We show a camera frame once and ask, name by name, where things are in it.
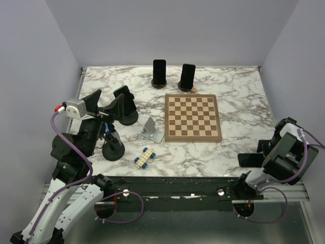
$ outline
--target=white wall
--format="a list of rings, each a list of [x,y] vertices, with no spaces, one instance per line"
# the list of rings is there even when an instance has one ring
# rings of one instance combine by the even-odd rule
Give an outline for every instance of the white wall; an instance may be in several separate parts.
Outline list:
[[[0,52],[0,243],[9,243],[38,208],[55,166],[50,116],[75,96],[80,69],[44,0],[0,1]]]
[[[325,1],[300,0],[261,70],[277,120],[291,116],[325,143]],[[325,240],[325,153],[304,177]]]
[[[298,0],[47,0],[82,66],[262,65]]]

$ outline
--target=wooden chessboard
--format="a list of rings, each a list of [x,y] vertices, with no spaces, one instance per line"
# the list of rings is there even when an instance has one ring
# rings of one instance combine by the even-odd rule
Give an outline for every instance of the wooden chessboard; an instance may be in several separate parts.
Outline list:
[[[165,141],[220,142],[215,95],[167,94]]]

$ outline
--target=chessboard square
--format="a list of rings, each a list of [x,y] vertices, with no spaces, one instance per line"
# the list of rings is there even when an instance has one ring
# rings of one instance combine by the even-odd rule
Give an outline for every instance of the chessboard square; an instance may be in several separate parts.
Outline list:
[[[211,131],[211,136],[218,136],[218,135],[219,135],[218,131]]]

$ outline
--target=table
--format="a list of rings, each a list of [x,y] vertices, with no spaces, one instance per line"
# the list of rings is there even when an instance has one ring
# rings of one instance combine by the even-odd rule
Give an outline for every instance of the table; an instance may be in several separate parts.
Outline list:
[[[222,141],[220,143],[165,142],[157,144],[141,131],[148,117],[164,130],[165,94],[183,93],[177,88],[181,67],[167,67],[167,86],[151,86],[152,67],[88,67],[80,98],[102,90],[99,106],[108,105],[113,91],[127,85],[134,94],[139,119],[132,126],[114,123],[125,146],[124,156],[107,161],[100,149],[89,159],[94,174],[111,176],[239,176],[248,168],[238,165],[238,153],[256,151],[259,139],[271,139],[274,122],[257,67],[197,67],[194,86],[198,94],[217,96]],[[77,133],[80,121],[73,120],[70,133]],[[145,147],[152,148],[155,159],[146,169],[137,169],[136,157]]]

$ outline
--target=smartphone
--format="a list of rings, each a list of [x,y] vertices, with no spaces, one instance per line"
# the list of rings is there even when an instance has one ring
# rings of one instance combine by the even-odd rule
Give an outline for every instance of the smartphone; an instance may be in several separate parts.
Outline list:
[[[124,101],[123,101],[123,108],[124,108],[124,116],[127,117],[131,113],[135,112],[137,110],[136,105],[133,101],[133,96],[130,93],[127,85],[124,85],[120,87],[119,89],[115,90],[113,92],[115,97],[118,97],[120,94],[124,94]]]

